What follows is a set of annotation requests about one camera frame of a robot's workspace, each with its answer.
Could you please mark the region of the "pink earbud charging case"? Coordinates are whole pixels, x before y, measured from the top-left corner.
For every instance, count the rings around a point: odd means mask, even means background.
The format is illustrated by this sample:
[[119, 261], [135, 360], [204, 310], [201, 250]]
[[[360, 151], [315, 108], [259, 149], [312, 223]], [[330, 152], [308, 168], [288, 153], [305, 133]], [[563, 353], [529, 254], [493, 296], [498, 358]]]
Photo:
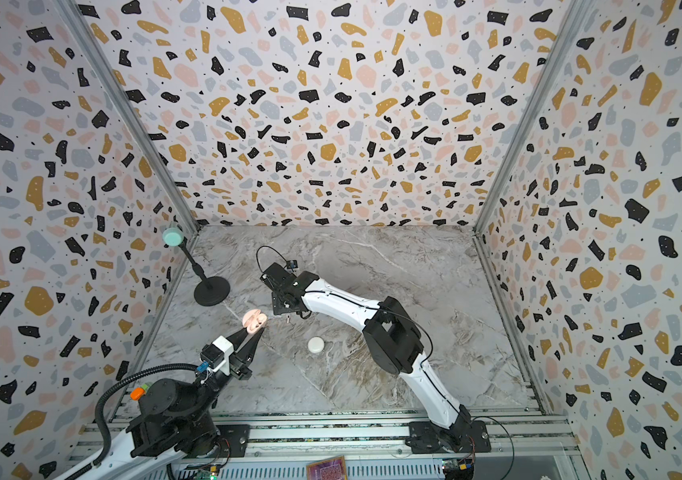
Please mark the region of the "pink earbud charging case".
[[268, 316], [260, 309], [249, 310], [242, 318], [242, 325], [249, 335], [253, 335], [263, 328]]

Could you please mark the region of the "white earbud charging case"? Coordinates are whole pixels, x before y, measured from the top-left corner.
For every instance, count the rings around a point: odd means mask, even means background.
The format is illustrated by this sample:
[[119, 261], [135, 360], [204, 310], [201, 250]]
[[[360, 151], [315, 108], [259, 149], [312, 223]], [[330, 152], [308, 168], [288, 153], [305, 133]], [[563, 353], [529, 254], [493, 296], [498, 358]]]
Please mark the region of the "white earbud charging case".
[[311, 354], [319, 354], [324, 350], [325, 342], [320, 337], [313, 337], [307, 342], [307, 348]]

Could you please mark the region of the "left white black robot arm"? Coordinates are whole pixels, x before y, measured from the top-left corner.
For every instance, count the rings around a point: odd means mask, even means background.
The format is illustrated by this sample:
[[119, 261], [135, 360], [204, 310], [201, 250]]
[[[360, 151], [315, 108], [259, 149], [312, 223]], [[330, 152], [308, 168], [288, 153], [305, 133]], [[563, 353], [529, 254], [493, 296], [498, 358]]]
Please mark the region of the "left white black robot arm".
[[[212, 409], [224, 388], [234, 379], [247, 380], [263, 331], [242, 328], [206, 345], [194, 364], [170, 363], [132, 374], [109, 388], [99, 399], [95, 424], [102, 437], [100, 451], [90, 455], [61, 479], [139, 479], [158, 469], [169, 469], [182, 459], [202, 461], [206, 468], [242, 458], [250, 428], [244, 424], [218, 426]], [[105, 416], [112, 395], [146, 377], [184, 371], [191, 382], [161, 378], [137, 391], [139, 414], [114, 435]]]

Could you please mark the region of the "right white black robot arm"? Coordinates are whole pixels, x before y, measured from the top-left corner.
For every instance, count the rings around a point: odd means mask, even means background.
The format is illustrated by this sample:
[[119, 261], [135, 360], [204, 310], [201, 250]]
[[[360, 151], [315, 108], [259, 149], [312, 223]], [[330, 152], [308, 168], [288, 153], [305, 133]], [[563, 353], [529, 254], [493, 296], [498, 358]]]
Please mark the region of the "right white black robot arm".
[[358, 297], [314, 273], [295, 275], [278, 263], [261, 273], [261, 281], [272, 292], [276, 315], [324, 314], [363, 335], [375, 363], [401, 378], [426, 409], [431, 432], [416, 436], [423, 446], [467, 450], [471, 445], [470, 414], [437, 377], [429, 363], [430, 354], [424, 351], [422, 329], [398, 300]]

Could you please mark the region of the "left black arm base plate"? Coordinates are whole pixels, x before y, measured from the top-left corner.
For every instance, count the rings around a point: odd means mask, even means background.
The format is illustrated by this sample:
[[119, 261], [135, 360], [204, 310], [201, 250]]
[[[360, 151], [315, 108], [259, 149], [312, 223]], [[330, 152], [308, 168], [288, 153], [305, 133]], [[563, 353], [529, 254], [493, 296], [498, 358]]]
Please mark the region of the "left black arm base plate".
[[216, 459], [243, 458], [250, 440], [251, 427], [244, 423], [216, 424], [210, 433], [202, 437], [198, 458]]

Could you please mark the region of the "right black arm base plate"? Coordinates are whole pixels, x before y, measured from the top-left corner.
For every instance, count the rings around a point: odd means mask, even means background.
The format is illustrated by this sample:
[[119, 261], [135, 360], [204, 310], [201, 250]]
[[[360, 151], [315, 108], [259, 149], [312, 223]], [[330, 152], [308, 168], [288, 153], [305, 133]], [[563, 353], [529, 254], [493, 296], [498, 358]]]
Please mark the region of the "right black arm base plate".
[[429, 421], [410, 422], [405, 444], [414, 454], [452, 452], [457, 454], [488, 453], [491, 443], [482, 421], [469, 423], [459, 419], [450, 428]]

